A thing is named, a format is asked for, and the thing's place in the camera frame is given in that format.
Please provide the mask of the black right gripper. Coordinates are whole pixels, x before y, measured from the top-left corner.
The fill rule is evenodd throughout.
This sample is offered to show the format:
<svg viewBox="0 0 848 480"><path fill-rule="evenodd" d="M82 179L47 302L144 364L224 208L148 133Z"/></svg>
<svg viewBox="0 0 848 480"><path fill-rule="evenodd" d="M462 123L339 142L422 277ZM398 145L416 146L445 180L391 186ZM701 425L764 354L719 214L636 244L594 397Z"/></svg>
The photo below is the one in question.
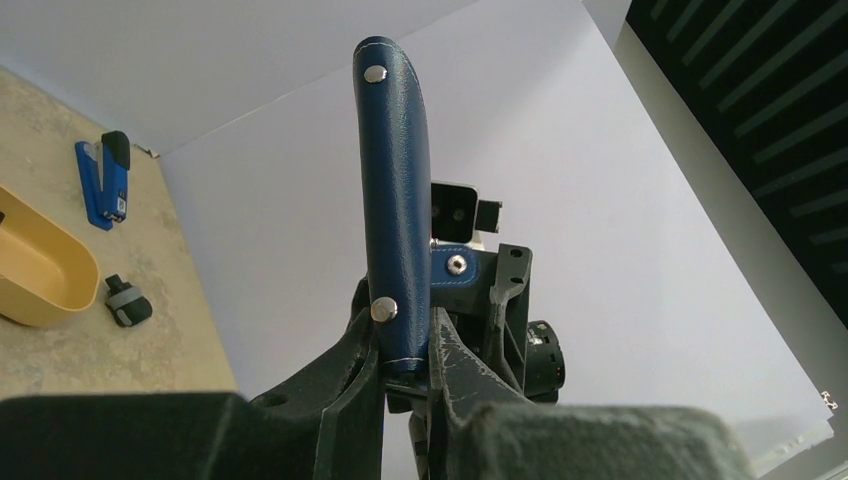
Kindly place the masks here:
<svg viewBox="0 0 848 480"><path fill-rule="evenodd" d="M558 448L564 444L562 420L555 411L566 377L565 361L553 328L528 317L532 252L500 245L495 252L472 250L479 277L467 288L433 289L431 310L448 313L463 343L528 402L504 415L500 429L509 437L503 478L554 476ZM391 412L408 411L417 475L428 477L427 399L429 355L424 372L387 383Z"/></svg>

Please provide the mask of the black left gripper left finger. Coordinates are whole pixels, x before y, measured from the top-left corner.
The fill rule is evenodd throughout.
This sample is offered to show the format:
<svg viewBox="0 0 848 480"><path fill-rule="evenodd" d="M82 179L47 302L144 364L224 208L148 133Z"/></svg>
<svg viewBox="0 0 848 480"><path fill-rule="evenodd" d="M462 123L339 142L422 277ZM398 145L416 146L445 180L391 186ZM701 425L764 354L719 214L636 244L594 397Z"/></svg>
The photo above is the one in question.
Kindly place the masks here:
<svg viewBox="0 0 848 480"><path fill-rule="evenodd" d="M361 279L342 337L250 404L284 423L282 479L379 479L385 394L374 322Z"/></svg>

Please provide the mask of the navy blue card holder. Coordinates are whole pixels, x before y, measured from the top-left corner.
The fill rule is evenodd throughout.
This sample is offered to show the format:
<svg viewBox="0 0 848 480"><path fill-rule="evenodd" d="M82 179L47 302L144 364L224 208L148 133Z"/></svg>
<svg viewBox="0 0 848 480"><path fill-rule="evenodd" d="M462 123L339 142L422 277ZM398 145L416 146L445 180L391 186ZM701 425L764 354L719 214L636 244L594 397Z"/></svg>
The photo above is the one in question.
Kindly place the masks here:
<svg viewBox="0 0 848 480"><path fill-rule="evenodd" d="M431 169L426 110L415 69L383 36L354 49L367 279L383 371L427 366L431 291L472 286L475 253L431 245Z"/></svg>

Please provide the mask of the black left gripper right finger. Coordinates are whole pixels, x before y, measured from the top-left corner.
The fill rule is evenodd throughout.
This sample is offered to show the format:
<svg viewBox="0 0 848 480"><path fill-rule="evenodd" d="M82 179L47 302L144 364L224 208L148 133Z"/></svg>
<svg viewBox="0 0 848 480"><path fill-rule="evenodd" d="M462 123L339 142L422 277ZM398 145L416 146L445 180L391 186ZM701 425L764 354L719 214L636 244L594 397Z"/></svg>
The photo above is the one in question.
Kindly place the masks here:
<svg viewBox="0 0 848 480"><path fill-rule="evenodd" d="M504 415L528 400L463 343L442 307L431 310L428 355L428 477L503 478Z"/></svg>

